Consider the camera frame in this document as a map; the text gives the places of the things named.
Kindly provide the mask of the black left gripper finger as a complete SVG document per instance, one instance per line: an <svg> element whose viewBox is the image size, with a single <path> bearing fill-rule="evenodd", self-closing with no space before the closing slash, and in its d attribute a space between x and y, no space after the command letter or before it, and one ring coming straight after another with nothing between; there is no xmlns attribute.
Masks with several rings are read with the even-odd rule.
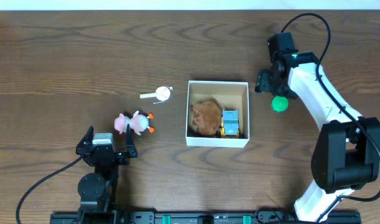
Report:
<svg viewBox="0 0 380 224"><path fill-rule="evenodd" d="M89 145L92 144L94 136L94 127L90 126L84 135L84 137L81 139L81 141L77 144L77 149L86 149Z"/></svg>
<svg viewBox="0 0 380 224"><path fill-rule="evenodd" d="M134 152L135 151L135 144L134 140L131 136L131 127L129 124L126 125L126 142L125 146L128 152Z"/></svg>

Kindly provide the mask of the green round toy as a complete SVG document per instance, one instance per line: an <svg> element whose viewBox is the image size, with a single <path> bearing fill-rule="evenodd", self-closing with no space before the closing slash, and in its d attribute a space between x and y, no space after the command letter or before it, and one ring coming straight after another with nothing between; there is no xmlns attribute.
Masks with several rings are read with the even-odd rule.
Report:
<svg viewBox="0 0 380 224"><path fill-rule="evenodd" d="M272 99L271 107L277 113L284 112L288 108L288 106L289 106L289 101L286 97L275 96Z"/></svg>

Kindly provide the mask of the pink white pig figurine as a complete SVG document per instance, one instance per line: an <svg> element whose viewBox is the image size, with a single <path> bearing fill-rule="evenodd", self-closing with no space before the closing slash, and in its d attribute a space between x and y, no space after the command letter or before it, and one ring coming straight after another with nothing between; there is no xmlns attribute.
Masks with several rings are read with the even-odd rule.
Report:
<svg viewBox="0 0 380 224"><path fill-rule="evenodd" d="M149 113L147 115L140 114L139 111L136 111L132 118L123 115L122 113L114 120L114 128L119 132L128 133L127 126L130 127L137 135L141 135L141 133L145 130L149 130L151 133L155 131L155 128L149 125L149 120L152 119L154 115Z"/></svg>

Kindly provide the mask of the yellow grey toy truck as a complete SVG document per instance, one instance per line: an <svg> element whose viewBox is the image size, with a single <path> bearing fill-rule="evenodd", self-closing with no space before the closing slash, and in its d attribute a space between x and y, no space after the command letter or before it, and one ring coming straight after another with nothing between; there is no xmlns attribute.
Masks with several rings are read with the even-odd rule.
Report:
<svg viewBox="0 0 380 224"><path fill-rule="evenodd" d="M239 138L238 110L223 110L220 128L222 138Z"/></svg>

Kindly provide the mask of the brown plush toy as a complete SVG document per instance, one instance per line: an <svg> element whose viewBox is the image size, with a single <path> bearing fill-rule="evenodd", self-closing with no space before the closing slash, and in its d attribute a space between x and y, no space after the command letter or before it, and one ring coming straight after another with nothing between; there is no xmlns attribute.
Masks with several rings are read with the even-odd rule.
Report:
<svg viewBox="0 0 380 224"><path fill-rule="evenodd" d="M203 136L214 136L220 129L222 111L214 101L203 101L190 106L192 127Z"/></svg>

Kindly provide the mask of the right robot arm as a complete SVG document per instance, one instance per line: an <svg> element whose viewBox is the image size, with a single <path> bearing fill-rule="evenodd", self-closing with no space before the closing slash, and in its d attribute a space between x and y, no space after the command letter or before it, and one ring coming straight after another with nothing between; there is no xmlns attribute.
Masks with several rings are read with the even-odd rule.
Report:
<svg viewBox="0 0 380 224"><path fill-rule="evenodd" d="M352 108L315 54L295 48L291 33L275 34L267 45L272 66L259 71L255 91L300 99L319 129L311 160L313 181L294 202L294 216L301 222L325 222L344 198L378 178L380 122Z"/></svg>

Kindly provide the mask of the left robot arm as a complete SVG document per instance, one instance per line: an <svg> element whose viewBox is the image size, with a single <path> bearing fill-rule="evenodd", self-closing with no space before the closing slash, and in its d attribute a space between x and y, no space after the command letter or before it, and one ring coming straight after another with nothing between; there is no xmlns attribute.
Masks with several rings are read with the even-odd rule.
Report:
<svg viewBox="0 0 380 224"><path fill-rule="evenodd" d="M78 194L80 208L90 213L106 213L113 209L119 179L119 166L128 165L131 158L137 157L137 149L130 131L126 133L126 150L116 152L112 133L88 131L76 146L76 153L84 162L94 168L81 178Z"/></svg>

